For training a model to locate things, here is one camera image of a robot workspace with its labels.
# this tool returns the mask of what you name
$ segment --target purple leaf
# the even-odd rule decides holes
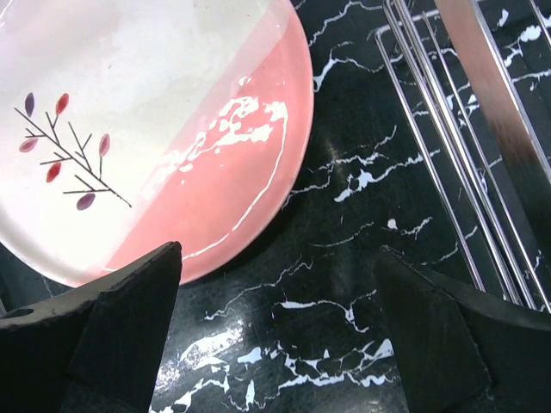
[[[29,93],[25,98],[25,112],[27,112],[27,116],[29,118],[33,115],[33,111],[34,111],[34,95],[32,93]]]
[[[80,200],[77,202],[77,210],[83,211],[84,209],[90,208],[90,206],[94,203],[94,199],[96,198],[96,194],[94,193],[88,193],[85,196],[81,197]]]
[[[22,152],[22,153],[31,152],[31,150],[33,150],[34,147],[36,146],[37,142],[38,142],[38,138],[25,139],[25,141],[19,146],[19,152]]]
[[[102,136],[102,140],[100,140],[100,157],[104,157],[107,155],[107,152],[109,152],[109,148],[111,147],[111,138],[106,133]]]

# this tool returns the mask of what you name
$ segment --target pink leaf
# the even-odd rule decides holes
[[[19,146],[19,152],[27,153],[31,152],[31,150],[34,149],[36,146],[36,143],[38,142],[38,138],[29,138],[25,139],[25,141]]]
[[[58,99],[58,102],[55,105],[55,114],[57,116],[60,116],[65,108],[67,108],[67,105],[69,104],[69,94],[64,93],[61,95],[61,97]]]
[[[90,206],[94,203],[95,198],[96,194],[94,193],[88,193],[85,196],[81,197],[77,202],[77,210],[83,211],[84,209],[90,208]]]
[[[104,157],[105,155],[107,155],[110,147],[111,138],[109,137],[108,133],[106,133],[102,136],[102,140],[100,140],[100,157]]]
[[[61,171],[61,162],[52,163],[52,166],[46,173],[46,182],[50,183],[51,181],[53,181],[59,175],[60,171]]]

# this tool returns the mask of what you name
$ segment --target leaf pattern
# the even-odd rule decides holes
[[[84,188],[75,188],[72,190],[65,190],[63,194],[67,195],[76,195],[78,194],[79,199],[77,201],[76,207],[79,211],[88,209],[95,201],[96,195],[99,193],[102,194],[112,194],[122,202],[132,208],[132,205],[119,195],[118,192],[114,191],[104,180],[102,176],[103,169],[103,157],[107,155],[109,149],[111,148],[111,138],[108,133],[105,133],[97,146],[99,153],[99,165],[97,168],[94,168],[90,162],[90,158],[86,153],[85,149],[87,148],[88,143],[92,138],[92,133],[88,135],[86,139],[80,139],[78,137],[75,128],[72,123],[68,120],[66,122],[67,126],[71,131],[72,137],[76,141],[77,149],[73,150],[65,146],[64,139],[60,139],[59,125],[63,125],[65,121],[59,121],[59,116],[67,109],[69,105],[69,94],[64,93],[61,95],[55,105],[55,118],[51,116],[51,113],[46,111],[46,120],[47,126],[40,126],[38,120],[31,120],[31,117],[34,114],[36,101],[34,99],[34,94],[32,92],[28,93],[25,97],[23,108],[14,108],[14,110],[27,122],[28,127],[25,128],[26,134],[25,139],[19,145],[19,152],[26,153],[31,152],[39,139],[45,140],[47,146],[53,146],[53,158],[47,159],[43,162],[40,162],[40,165],[47,166],[46,172],[46,182],[53,182],[59,176],[59,173],[62,170],[62,165],[64,163],[72,164],[80,169],[81,176],[74,175],[77,181],[79,181]]]
[[[67,108],[67,105],[69,104],[69,94],[64,93],[61,95],[61,97],[58,99],[58,102],[55,105],[55,114],[57,116],[60,116],[65,108]]]
[[[27,116],[29,118],[33,116],[33,111],[34,111],[34,95],[32,93],[29,93],[25,98],[25,112],[27,113]]]
[[[109,152],[109,148],[111,147],[111,138],[109,137],[108,133],[105,133],[102,136],[102,139],[100,140],[100,157],[104,157],[107,155],[107,152]]]
[[[36,146],[36,143],[38,142],[38,138],[29,138],[25,139],[25,141],[19,146],[19,152],[27,153],[31,152],[31,150],[34,149]]]
[[[46,173],[46,182],[50,183],[53,181],[61,171],[61,162],[52,163],[50,169]]]
[[[90,206],[94,203],[94,199],[96,198],[96,194],[89,193],[85,196],[82,196],[78,202],[77,202],[77,210],[83,211],[84,209],[90,208]]]

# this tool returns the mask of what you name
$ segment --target pink and white plate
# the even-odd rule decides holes
[[[294,184],[312,67],[288,0],[0,0],[0,242],[78,287],[171,240],[182,282]]]

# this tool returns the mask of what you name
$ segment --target ceramic plate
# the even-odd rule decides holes
[[[0,0],[0,241],[78,287],[177,240],[182,282],[280,209],[313,113],[288,0]]]

